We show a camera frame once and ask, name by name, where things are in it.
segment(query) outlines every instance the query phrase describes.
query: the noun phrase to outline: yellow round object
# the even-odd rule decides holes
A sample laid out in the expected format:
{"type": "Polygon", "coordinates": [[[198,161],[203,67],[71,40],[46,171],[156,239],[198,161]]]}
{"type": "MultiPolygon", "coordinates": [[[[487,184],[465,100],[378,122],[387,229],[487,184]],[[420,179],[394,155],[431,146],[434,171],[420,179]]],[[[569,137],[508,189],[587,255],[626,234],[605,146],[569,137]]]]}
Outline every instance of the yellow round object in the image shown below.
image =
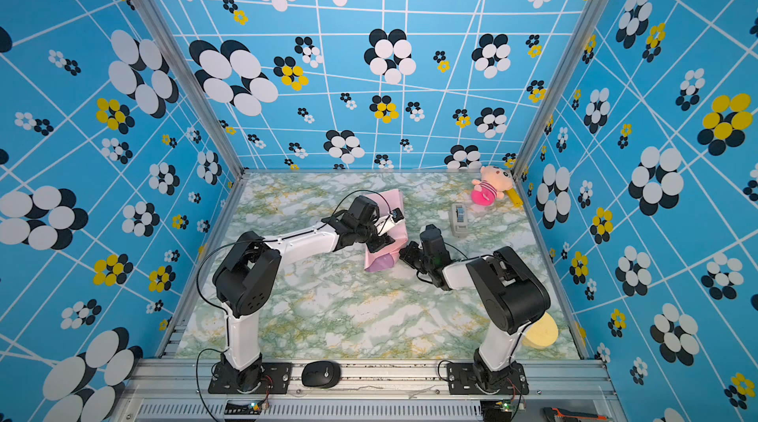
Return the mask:
{"type": "Polygon", "coordinates": [[[732,98],[732,111],[745,111],[750,106],[750,95],[740,93],[732,98]]]}
{"type": "Polygon", "coordinates": [[[708,113],[703,118],[703,127],[705,129],[713,129],[719,123],[721,123],[721,115],[718,113],[708,113]]]}
{"type": "Polygon", "coordinates": [[[732,128],[731,124],[721,123],[713,129],[713,135],[718,139],[724,140],[729,137],[733,130],[734,128],[732,128]]]}
{"type": "Polygon", "coordinates": [[[552,345],[558,339],[558,325],[549,313],[529,326],[524,334],[524,344],[535,349],[544,349],[552,345]]]}
{"type": "Polygon", "coordinates": [[[753,124],[753,114],[747,111],[740,111],[732,117],[732,127],[735,129],[746,129],[753,124]]]}
{"type": "Polygon", "coordinates": [[[715,100],[713,100],[713,105],[711,107],[716,113],[723,113],[724,111],[726,111],[726,108],[729,107],[730,102],[731,100],[729,100],[729,96],[721,95],[715,100]]]}

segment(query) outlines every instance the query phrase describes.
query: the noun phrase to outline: yellow object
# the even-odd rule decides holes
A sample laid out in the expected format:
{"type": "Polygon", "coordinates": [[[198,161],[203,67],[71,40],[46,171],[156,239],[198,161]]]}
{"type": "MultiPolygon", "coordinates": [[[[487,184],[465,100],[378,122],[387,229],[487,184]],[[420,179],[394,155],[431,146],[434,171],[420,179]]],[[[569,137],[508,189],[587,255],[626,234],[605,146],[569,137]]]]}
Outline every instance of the yellow object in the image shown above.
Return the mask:
{"type": "Polygon", "coordinates": [[[558,339],[558,325],[549,313],[545,312],[540,320],[529,327],[524,335],[524,344],[542,350],[558,339]]]}
{"type": "Polygon", "coordinates": [[[518,196],[518,193],[516,193],[516,189],[506,190],[506,193],[508,194],[508,198],[510,198],[511,201],[513,202],[514,206],[521,207],[524,205],[524,201],[521,200],[521,197],[518,196]]]}

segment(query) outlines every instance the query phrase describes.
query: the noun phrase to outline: green marble surface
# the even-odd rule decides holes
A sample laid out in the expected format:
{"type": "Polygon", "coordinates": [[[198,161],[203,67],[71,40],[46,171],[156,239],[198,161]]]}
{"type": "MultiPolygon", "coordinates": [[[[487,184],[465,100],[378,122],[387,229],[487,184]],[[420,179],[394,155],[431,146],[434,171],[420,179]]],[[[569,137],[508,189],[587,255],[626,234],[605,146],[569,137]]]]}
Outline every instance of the green marble surface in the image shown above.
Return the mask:
{"type": "MultiPolygon", "coordinates": [[[[557,304],[546,265],[522,208],[506,197],[484,208],[471,203],[473,173],[253,173],[224,243],[255,230],[287,233],[329,216],[355,189],[400,189],[405,196],[409,238],[433,223],[446,242],[468,256],[512,246],[550,291],[549,310],[558,341],[536,350],[521,345],[520,359],[578,359],[563,310],[557,304]],[[468,204],[469,236],[450,233],[448,208],[468,204]]],[[[349,206],[353,197],[345,200],[349,206]]],[[[265,358],[472,358],[489,318],[475,289],[444,292],[421,283],[402,261],[377,273],[363,270],[364,247],[309,257],[279,268],[273,292],[260,310],[260,346],[265,358]]],[[[216,303],[211,283],[226,250],[219,252],[203,294],[216,303]]],[[[456,258],[456,251],[451,251],[456,258]]],[[[198,299],[176,358],[195,358],[203,348],[223,349],[220,310],[198,299]]]]}

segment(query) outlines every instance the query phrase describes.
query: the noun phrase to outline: plush toy head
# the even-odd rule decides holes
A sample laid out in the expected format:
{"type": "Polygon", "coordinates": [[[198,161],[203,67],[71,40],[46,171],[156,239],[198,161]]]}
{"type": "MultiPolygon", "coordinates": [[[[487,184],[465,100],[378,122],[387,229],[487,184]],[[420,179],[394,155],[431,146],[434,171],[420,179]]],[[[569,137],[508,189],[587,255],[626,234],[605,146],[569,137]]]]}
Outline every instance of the plush toy head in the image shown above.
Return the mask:
{"type": "Polygon", "coordinates": [[[505,191],[513,188],[513,179],[511,179],[510,174],[499,167],[494,165],[483,166],[479,172],[482,181],[489,183],[495,190],[505,191]]]}

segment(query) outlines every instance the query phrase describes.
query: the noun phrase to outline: stuffed toy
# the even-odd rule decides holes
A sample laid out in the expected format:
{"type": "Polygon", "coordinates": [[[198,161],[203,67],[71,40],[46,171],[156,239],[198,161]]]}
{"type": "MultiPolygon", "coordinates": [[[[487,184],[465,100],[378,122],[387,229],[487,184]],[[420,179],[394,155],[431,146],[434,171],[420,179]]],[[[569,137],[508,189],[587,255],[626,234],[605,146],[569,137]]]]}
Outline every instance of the stuffed toy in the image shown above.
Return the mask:
{"type": "Polygon", "coordinates": [[[505,197],[506,190],[513,189],[511,174],[494,165],[483,166],[479,172],[481,180],[472,180],[474,190],[471,191],[471,199],[477,205],[488,207],[495,203],[495,199],[505,197]]]}

